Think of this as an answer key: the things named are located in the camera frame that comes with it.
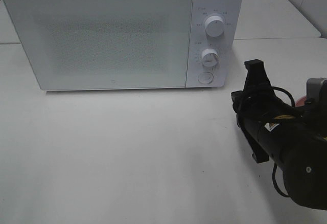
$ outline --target power knob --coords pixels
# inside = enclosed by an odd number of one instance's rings
[[[215,14],[204,21],[204,27],[208,36],[218,37],[225,30],[225,20],[221,15]]]
[[[201,62],[205,67],[213,67],[218,64],[218,53],[214,49],[205,49],[201,53]]]

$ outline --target white microwave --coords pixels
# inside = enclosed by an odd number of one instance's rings
[[[4,0],[43,90],[222,86],[242,0]]]

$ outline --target round button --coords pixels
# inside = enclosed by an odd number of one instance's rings
[[[205,67],[214,67],[218,64],[218,53],[214,49],[205,49],[201,53],[201,63]]]
[[[215,14],[205,20],[204,27],[208,36],[218,37],[225,30],[225,22],[222,16]]]
[[[214,76],[210,72],[203,72],[198,77],[199,82],[202,84],[212,83],[213,79],[214,79]]]

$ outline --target table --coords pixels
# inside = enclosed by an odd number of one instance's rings
[[[1,45],[0,223],[326,223],[277,194],[230,98],[246,60],[297,99],[326,56],[322,38],[236,40],[223,88],[46,93]]]
[[[0,1],[0,43],[19,42]],[[288,0],[243,0],[235,39],[320,37]]]

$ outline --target black cable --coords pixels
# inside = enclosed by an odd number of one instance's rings
[[[256,94],[256,93],[259,93],[259,92],[262,92],[262,91],[273,91],[273,90],[277,90],[277,91],[280,91],[280,92],[283,92],[284,94],[286,94],[290,98],[291,106],[295,107],[295,101],[294,101],[294,98],[293,98],[293,96],[291,95],[290,92],[288,92],[287,90],[285,90],[285,89],[283,89],[281,87],[265,86],[265,87],[256,87],[256,88],[252,88],[252,89],[250,89],[248,91],[244,91],[243,94],[239,97],[240,102],[233,104],[233,110],[235,111],[236,114],[238,114],[241,117],[258,120],[258,121],[264,122],[264,123],[296,123],[296,122],[304,122],[304,119],[302,117],[298,117],[298,118],[294,118],[294,119],[273,119],[273,118],[263,119],[262,117],[254,116],[252,114],[245,113],[245,112],[241,111],[243,100],[250,97],[250,95],[253,95],[253,94]]]
[[[276,170],[277,170],[277,164],[274,164],[274,167],[272,168],[272,183],[274,185],[274,188],[276,191],[283,197],[290,197],[289,195],[283,193],[281,189],[279,188],[277,181],[276,181]]]

